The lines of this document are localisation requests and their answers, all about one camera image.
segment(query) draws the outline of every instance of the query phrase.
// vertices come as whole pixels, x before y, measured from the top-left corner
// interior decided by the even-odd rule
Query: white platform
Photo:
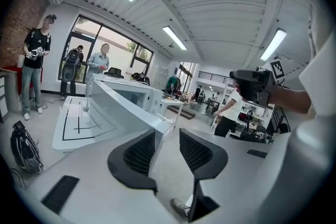
[[[155,129],[161,135],[171,126],[125,99],[101,81],[94,81],[89,113],[83,111],[88,99],[68,97],[61,109],[53,148],[63,153],[98,141]]]

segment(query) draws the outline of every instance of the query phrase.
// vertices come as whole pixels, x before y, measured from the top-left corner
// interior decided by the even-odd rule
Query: glass panel
[[[131,62],[133,59],[133,53],[129,52],[126,49],[115,46],[112,43],[106,42],[100,38],[97,38],[95,46],[93,47],[92,53],[100,52],[101,46],[103,44],[109,44],[110,50],[107,53],[107,56],[110,60],[110,67],[118,68],[121,70],[121,75],[125,76],[125,72],[131,66]]]
[[[152,53],[149,50],[147,50],[144,47],[142,47],[142,46],[139,46],[137,48],[137,52],[136,52],[135,55],[137,57],[139,57],[140,59],[145,60],[147,62],[150,62],[151,58],[152,58]]]
[[[129,52],[134,52],[136,48],[136,43],[106,27],[101,28],[98,38],[106,41],[106,43],[113,44],[116,47],[126,49]]]
[[[183,92],[188,92],[190,81],[191,81],[191,77],[188,77],[187,83],[185,84],[185,88],[184,88]]]
[[[84,19],[83,17],[79,17],[72,31],[84,36],[95,38],[99,28],[99,24]]]
[[[69,46],[65,52],[64,57],[66,57],[69,53],[70,50],[77,48],[79,45],[83,46],[83,61],[85,62],[87,60],[88,54],[89,54],[89,50],[91,47],[92,42],[77,38],[77,37],[71,37],[70,39],[70,43]]]
[[[60,74],[58,76],[58,79],[62,79],[62,71],[63,71],[64,65],[65,65],[65,61],[62,61],[62,63],[61,63],[61,72],[60,72]],[[84,80],[84,73],[85,73],[85,67],[86,67],[85,65],[81,65],[81,67],[80,67],[80,69],[79,69],[79,71],[77,73],[76,79],[75,79],[76,82],[83,82],[83,80]]]
[[[184,67],[186,70],[190,71],[190,70],[191,70],[191,64],[192,64],[192,63],[190,63],[190,62],[185,62],[184,65],[183,65],[183,67]]]
[[[134,60],[134,62],[133,62],[133,67],[132,67],[132,72],[133,73],[142,73],[142,72],[144,72],[145,73],[145,71],[146,71],[146,68],[147,68],[147,64],[146,63],[143,63],[143,62],[140,62],[140,61],[138,61],[138,60]]]
[[[184,73],[183,71],[181,72],[180,80],[181,80],[181,90],[184,89],[185,83],[187,81],[188,75]]]

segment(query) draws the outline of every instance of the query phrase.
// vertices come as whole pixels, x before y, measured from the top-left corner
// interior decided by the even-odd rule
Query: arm
[[[27,47],[27,44],[26,43],[24,43],[23,44],[23,46],[22,46],[22,48],[23,48],[23,52],[25,53],[25,55],[29,52],[28,51],[28,47]]]
[[[105,66],[104,70],[108,70],[108,68],[109,68],[109,65],[110,65],[110,59],[108,59],[108,60],[107,60],[107,64],[106,64],[106,66]]]
[[[46,44],[46,47],[45,47],[44,51],[42,51],[42,52],[39,54],[39,57],[48,55],[48,54],[50,53],[51,37],[50,37],[49,39],[50,39],[49,42]]]
[[[307,114],[311,106],[311,100],[306,91],[295,91],[283,87],[276,87],[269,103],[301,114]]]
[[[231,99],[230,101],[228,101],[221,109],[218,109],[215,113],[214,116],[218,116],[220,113],[222,113],[225,110],[230,109],[236,102],[236,100]]]
[[[27,37],[26,37],[24,43],[23,43],[23,46],[22,46],[22,48],[23,48],[23,52],[25,53],[25,55],[27,55],[27,53],[29,52],[29,50],[28,50],[28,44],[29,44],[29,42],[30,42],[31,35],[32,35],[32,32],[30,31],[30,32],[28,33],[28,35],[27,35]]]
[[[88,64],[88,66],[91,67],[91,68],[98,68],[99,65],[93,62],[93,61],[95,60],[95,59],[94,59],[94,58],[95,58],[94,56],[95,56],[95,54],[93,54],[93,55],[90,56],[90,58],[89,58],[87,64]]]

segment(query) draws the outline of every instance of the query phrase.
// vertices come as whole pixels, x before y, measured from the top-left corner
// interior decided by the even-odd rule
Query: light blue shirt
[[[105,70],[108,70],[110,60],[109,57],[106,55],[105,57],[103,57],[101,52],[95,52],[90,56],[87,64],[89,69],[86,74],[86,82],[88,82],[89,79],[92,78],[93,74],[103,73],[103,70],[99,69],[99,66],[106,66]]]

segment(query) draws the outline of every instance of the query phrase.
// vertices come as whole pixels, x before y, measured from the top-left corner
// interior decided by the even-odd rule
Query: red object
[[[20,95],[21,94],[21,88],[22,88],[22,67],[4,67],[4,69],[14,71],[17,73],[17,93]],[[42,82],[42,73],[43,73],[43,68],[41,70],[41,82]]]

